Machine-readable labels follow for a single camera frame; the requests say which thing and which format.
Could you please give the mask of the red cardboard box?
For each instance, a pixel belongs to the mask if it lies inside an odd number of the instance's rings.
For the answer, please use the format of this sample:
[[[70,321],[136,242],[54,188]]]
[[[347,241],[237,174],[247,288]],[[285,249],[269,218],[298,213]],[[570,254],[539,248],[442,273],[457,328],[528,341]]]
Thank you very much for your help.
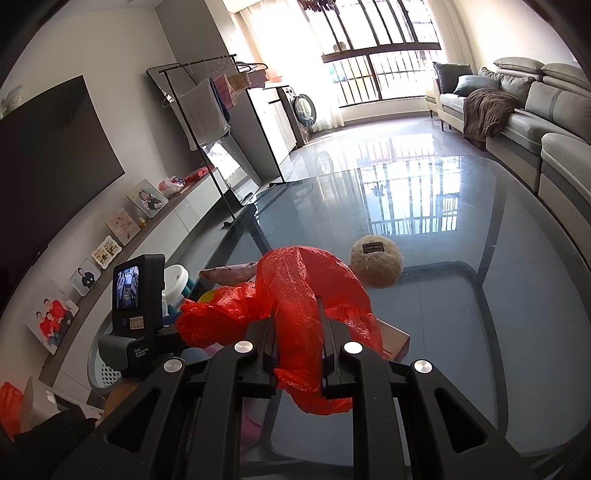
[[[401,362],[408,354],[411,337],[407,332],[378,319],[383,341],[383,354],[390,361]]]

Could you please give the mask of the brown snack bag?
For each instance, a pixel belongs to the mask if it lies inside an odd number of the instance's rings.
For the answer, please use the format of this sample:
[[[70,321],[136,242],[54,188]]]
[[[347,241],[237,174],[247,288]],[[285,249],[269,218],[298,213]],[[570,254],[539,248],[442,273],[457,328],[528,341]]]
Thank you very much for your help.
[[[236,286],[252,279],[256,275],[256,269],[257,263],[249,262],[204,269],[199,275],[220,286]]]

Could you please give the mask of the red plastic bag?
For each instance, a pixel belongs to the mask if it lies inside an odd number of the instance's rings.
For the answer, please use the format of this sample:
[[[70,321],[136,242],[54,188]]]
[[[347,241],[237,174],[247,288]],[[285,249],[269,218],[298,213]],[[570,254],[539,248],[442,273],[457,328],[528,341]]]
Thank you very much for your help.
[[[305,413],[346,413],[352,399],[321,393],[322,313],[346,324],[356,342],[383,350],[370,297],[353,271],[332,253],[304,246],[270,251],[257,263],[254,281],[221,286],[211,301],[185,301],[175,326],[186,345],[206,348],[238,342],[251,323],[273,319],[280,389]]]

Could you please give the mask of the cardboard box on floor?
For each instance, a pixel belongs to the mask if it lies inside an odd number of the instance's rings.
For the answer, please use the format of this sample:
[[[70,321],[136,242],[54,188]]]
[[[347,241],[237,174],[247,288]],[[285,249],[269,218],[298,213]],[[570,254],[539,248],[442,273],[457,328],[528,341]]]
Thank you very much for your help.
[[[67,400],[51,387],[30,377],[25,387],[21,405],[21,432],[27,432],[60,411],[64,411],[66,403]]]

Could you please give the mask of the beige fuzzy ball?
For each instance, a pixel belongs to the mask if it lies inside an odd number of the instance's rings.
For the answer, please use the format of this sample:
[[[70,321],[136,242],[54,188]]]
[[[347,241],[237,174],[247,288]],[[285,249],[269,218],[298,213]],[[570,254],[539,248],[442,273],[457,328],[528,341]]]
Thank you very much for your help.
[[[366,235],[353,245],[349,268],[363,286],[384,289],[394,286],[401,278],[404,257],[401,249],[390,238]]]

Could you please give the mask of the pink bag on cabinet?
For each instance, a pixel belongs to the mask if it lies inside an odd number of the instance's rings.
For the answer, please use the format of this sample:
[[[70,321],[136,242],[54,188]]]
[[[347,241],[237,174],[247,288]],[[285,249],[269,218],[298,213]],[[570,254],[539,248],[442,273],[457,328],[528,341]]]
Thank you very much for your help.
[[[165,178],[159,182],[157,189],[167,199],[180,194],[186,186],[185,180],[178,176]]]

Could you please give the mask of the red item on cabinet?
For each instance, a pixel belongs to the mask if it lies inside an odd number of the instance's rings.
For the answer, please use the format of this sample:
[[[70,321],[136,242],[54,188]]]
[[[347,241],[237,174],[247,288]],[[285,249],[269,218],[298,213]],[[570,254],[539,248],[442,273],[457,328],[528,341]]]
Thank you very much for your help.
[[[206,166],[200,167],[200,168],[194,170],[193,172],[191,172],[189,175],[187,175],[184,178],[184,182],[186,185],[192,184],[192,183],[195,183],[195,182],[201,180],[202,178],[206,177],[209,174],[211,174],[211,170],[209,170]]]

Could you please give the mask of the grey hanging towel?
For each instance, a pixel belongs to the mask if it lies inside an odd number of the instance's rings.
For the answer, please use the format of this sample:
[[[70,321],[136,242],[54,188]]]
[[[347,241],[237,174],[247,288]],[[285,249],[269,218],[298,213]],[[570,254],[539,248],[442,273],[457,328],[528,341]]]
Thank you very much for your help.
[[[183,108],[188,126],[200,146],[215,143],[228,134],[230,126],[208,80],[181,95],[179,105]]]

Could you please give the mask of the black clothes rack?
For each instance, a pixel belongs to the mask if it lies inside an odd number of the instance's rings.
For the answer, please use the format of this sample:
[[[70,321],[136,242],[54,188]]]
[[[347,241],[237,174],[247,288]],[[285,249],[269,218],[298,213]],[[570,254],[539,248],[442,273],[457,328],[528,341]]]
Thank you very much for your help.
[[[208,174],[228,210],[246,204],[260,189],[285,181],[280,163],[256,112],[250,91],[266,73],[263,62],[226,54],[146,70],[187,138],[204,158]]]

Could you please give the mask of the washing machine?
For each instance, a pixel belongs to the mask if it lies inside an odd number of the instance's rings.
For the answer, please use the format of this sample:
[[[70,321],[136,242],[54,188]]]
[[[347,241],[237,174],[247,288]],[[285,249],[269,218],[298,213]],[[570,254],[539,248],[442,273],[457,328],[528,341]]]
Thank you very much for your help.
[[[294,133],[297,148],[304,147],[311,139],[312,127],[317,121],[317,110],[308,95],[297,94],[290,86],[276,88],[280,103],[287,114],[287,121]]]

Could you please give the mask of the grey sectional sofa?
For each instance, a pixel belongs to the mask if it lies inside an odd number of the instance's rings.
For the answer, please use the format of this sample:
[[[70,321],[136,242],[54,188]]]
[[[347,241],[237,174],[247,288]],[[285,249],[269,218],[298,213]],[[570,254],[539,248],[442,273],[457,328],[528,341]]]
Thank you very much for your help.
[[[581,251],[590,251],[590,82],[578,67],[503,57],[495,69],[459,78],[453,93],[440,92],[437,75],[426,97],[444,126],[463,134],[464,102],[481,88],[520,101],[506,128],[486,150],[525,184],[557,218]]]

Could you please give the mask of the brown throw blanket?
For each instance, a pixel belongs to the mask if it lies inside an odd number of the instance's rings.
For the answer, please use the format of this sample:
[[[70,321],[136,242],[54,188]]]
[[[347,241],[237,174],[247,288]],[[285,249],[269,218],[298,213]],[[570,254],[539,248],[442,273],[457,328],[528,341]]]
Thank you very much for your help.
[[[508,92],[492,88],[473,91],[464,102],[463,138],[485,151],[487,139],[502,132],[519,107],[518,98]]]

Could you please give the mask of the dark grey cushion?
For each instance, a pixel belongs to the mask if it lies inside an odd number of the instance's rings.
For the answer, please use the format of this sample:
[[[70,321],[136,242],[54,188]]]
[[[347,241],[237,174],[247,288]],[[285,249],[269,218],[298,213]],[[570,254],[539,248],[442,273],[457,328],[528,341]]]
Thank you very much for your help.
[[[434,62],[433,67],[442,94],[453,93],[461,76],[473,74],[472,67],[467,64]]]

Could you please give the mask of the man portrait photo frame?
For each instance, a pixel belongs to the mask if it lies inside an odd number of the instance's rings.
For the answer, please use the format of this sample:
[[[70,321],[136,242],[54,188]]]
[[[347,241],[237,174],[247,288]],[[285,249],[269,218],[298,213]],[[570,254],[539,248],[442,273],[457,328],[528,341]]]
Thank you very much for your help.
[[[86,258],[70,277],[70,283],[77,293],[84,297],[101,277],[101,271],[95,262]]]

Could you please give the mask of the white scalloped photo frame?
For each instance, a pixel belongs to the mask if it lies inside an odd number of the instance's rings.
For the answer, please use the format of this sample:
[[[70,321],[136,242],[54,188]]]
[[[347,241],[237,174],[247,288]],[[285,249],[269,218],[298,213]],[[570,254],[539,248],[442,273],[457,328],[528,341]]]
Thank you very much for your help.
[[[106,270],[121,252],[122,247],[111,236],[107,236],[91,253],[91,258],[102,270]]]

